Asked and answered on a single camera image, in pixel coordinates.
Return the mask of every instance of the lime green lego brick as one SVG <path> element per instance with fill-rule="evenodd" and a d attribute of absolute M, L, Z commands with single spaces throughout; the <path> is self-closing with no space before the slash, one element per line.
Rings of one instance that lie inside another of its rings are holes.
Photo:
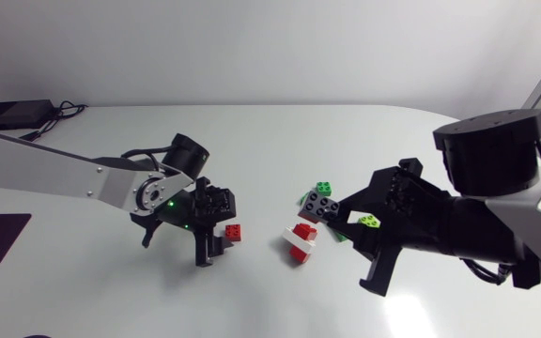
<path fill-rule="evenodd" d="M 308 192 L 305 193 L 304 196 L 301 197 L 301 199 L 300 199 L 300 205 L 301 205 L 302 203 L 304 203 L 304 201 L 306 200 L 306 197 L 308 197 Z"/>
<path fill-rule="evenodd" d="M 329 182 L 318 182 L 317 192 L 325 197 L 331 196 L 331 184 Z"/>
<path fill-rule="evenodd" d="M 358 223 L 362 223 L 368 227 L 379 228 L 381 226 L 381 221 L 373 215 L 364 216 L 358 219 Z"/>

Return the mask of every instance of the white table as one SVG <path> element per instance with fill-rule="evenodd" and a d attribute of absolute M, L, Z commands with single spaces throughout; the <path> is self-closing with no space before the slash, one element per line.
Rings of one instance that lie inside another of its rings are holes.
<path fill-rule="evenodd" d="M 243 242 L 201 269 L 187 231 L 162 226 L 144 249 L 121 210 L 0 190 L 0 213 L 33 214 L 0 265 L 0 337 L 541 336 L 541 285 L 486 284 L 453 257 L 405 250 L 386 298 L 358 286 L 369 262 L 325 225 L 307 263 L 288 259 L 281 232 L 317 181 L 339 200 L 417 157 L 452 190 L 431 132 L 453 121 L 387 106 L 89 108 L 38 142 L 94 158 L 189 135 L 211 154 L 202 175 L 236 195 L 225 223 Z"/>

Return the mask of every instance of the white lego brick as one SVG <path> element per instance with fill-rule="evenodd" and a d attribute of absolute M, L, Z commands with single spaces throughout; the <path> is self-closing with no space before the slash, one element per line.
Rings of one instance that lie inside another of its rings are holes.
<path fill-rule="evenodd" d="M 315 247 L 315 242 L 313 240 L 302 239 L 293 233 L 293 228 L 287 227 L 283 231 L 283 238 L 287 239 L 289 243 L 295 245 L 298 249 L 302 250 L 306 254 L 312 252 L 312 249 Z"/>

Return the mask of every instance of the white wall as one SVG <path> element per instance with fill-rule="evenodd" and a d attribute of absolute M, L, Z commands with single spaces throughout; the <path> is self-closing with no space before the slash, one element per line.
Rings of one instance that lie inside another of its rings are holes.
<path fill-rule="evenodd" d="M 0 0 L 0 100 L 464 117 L 519 107 L 540 77 L 535 0 Z"/>

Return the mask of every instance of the black cylindrical motor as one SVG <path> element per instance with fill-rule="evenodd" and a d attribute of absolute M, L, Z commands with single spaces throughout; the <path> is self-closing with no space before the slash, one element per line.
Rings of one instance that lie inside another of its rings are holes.
<path fill-rule="evenodd" d="M 162 163 L 182 171 L 192 179 L 197 179 L 209 155 L 208 151 L 196 141 L 178 133 Z"/>
<path fill-rule="evenodd" d="M 541 110 L 481 115 L 433 131 L 448 177 L 470 196 L 501 196 L 537 181 L 535 142 L 541 139 Z"/>

